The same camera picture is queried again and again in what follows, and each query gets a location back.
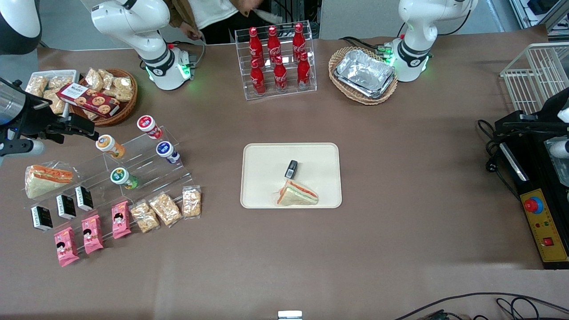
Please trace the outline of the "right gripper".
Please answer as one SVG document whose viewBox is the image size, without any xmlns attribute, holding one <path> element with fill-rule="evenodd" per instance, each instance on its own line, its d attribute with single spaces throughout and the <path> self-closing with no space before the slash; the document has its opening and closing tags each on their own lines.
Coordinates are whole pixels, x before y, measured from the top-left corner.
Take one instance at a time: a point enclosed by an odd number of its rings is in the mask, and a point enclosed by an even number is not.
<svg viewBox="0 0 569 320">
<path fill-rule="evenodd" d="M 40 97 L 22 91 L 20 87 L 12 84 L 0 85 L 1 109 L 1 142 L 15 140 L 20 136 L 32 139 L 52 140 L 55 143 L 63 142 L 63 135 L 78 135 L 87 138 L 97 138 L 97 132 L 85 129 L 94 129 L 94 122 L 84 117 L 59 118 L 50 107 L 50 103 Z M 51 125 L 59 125 L 59 121 L 66 127 L 57 129 L 57 133 L 49 133 Z"/>
</svg>

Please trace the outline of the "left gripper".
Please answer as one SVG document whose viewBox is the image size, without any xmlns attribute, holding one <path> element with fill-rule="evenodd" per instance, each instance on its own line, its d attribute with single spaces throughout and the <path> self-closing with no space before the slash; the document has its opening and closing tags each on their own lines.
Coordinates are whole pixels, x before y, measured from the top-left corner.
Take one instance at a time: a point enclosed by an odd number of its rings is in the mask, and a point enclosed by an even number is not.
<svg viewBox="0 0 569 320">
<path fill-rule="evenodd" d="M 542 126 L 541 122 L 563 122 L 569 123 L 569 88 L 561 90 L 559 93 L 548 98 L 539 111 L 540 122 L 508 121 L 503 122 L 502 127 L 506 128 L 508 134 L 543 133 L 543 130 L 536 129 Z"/>
</svg>

